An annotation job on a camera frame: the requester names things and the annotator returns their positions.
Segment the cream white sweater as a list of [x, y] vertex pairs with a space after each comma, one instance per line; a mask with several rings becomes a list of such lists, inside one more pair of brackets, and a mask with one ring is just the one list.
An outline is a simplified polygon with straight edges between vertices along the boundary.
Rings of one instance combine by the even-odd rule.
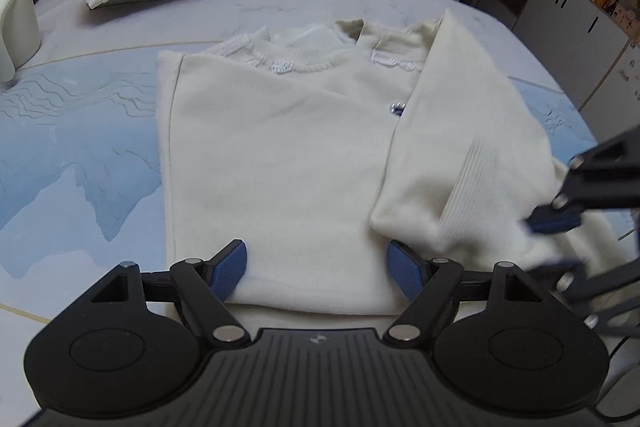
[[602, 213], [544, 236], [526, 218], [565, 167], [511, 80], [454, 14], [240, 35], [157, 59], [170, 262], [248, 249], [233, 300], [331, 314], [401, 309], [390, 241], [471, 270], [620, 265]]

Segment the white kitchen cabinet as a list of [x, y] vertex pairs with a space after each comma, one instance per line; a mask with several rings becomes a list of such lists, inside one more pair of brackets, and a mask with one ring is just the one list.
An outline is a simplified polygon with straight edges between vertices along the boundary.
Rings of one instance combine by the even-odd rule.
[[514, 26], [598, 140], [639, 122], [639, 0], [528, 0]]

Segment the white cylindrical jug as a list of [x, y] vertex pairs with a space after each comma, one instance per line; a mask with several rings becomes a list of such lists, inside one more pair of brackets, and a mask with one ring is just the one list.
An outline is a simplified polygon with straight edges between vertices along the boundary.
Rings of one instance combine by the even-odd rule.
[[32, 0], [0, 1], [0, 77], [5, 83], [37, 53], [41, 37]]

